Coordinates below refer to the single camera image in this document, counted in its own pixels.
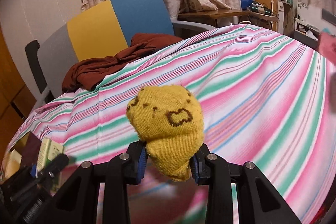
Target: brown cloth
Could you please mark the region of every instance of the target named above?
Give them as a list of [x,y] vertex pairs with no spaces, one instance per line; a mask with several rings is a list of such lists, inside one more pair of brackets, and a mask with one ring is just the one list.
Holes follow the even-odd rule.
[[182,40],[169,34],[137,33],[132,38],[131,46],[115,56],[91,58],[73,65],[64,77],[62,91],[74,92],[80,87],[93,90],[106,75],[113,74],[128,63]]

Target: bed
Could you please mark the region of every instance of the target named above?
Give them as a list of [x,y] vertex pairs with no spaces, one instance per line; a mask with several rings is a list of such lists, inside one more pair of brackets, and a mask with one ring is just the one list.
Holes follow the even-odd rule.
[[[209,150],[228,162],[255,162],[309,224],[336,173],[334,73],[332,63],[296,40],[227,26],[130,63],[94,91],[63,94],[31,113],[8,147],[29,130],[64,144],[66,180],[83,161],[109,161],[138,140],[125,112],[141,87],[183,85],[201,103]],[[131,222],[204,223],[207,190],[193,180],[173,183],[149,161],[142,183],[128,187]],[[233,197],[237,223],[235,191]]]

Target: book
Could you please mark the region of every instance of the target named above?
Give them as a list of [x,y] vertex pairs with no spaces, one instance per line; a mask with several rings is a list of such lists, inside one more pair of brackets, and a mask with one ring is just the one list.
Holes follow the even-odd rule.
[[40,172],[46,165],[47,154],[48,154],[50,143],[51,143],[51,140],[49,138],[42,139],[39,155],[37,157],[36,177],[37,177],[37,173]]
[[22,150],[20,167],[33,166],[37,164],[41,141],[34,134],[29,134],[25,147]]
[[43,138],[36,165],[36,177],[38,172],[45,168],[54,158],[64,152],[64,146],[49,139]]
[[12,175],[14,175],[20,169],[22,156],[16,150],[13,150],[8,156],[8,162],[6,165],[6,171],[4,176],[4,181],[9,179]]

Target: brown pattern on sock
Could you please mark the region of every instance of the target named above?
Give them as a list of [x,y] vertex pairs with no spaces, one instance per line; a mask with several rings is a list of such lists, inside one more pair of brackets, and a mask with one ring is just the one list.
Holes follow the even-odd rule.
[[136,97],[135,97],[135,100],[134,100],[134,103],[131,104],[131,106],[136,106],[138,102],[139,102],[139,97],[136,96]]
[[[174,122],[173,119],[172,119],[172,115],[173,114],[180,114],[182,111],[185,111],[188,114],[189,118],[188,119],[182,119],[180,122]],[[182,124],[184,124],[186,122],[191,122],[193,120],[192,114],[188,110],[186,110],[185,108],[181,108],[178,111],[168,111],[166,113],[166,116],[167,116],[169,124],[171,124],[173,127],[179,127]]]

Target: gray chair armrest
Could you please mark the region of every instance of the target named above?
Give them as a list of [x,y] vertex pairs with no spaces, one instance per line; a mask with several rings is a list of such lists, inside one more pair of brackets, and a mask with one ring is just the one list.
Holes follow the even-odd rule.
[[42,107],[43,105],[45,105],[45,98],[48,96],[50,92],[50,88],[47,86],[44,91],[41,93],[40,97],[37,99],[35,105],[33,106],[33,109],[31,110],[34,111],[35,109]]
[[189,21],[181,21],[181,20],[172,20],[174,28],[182,28],[188,29],[197,32],[205,32],[216,29],[214,26],[197,23],[197,22],[189,22]]

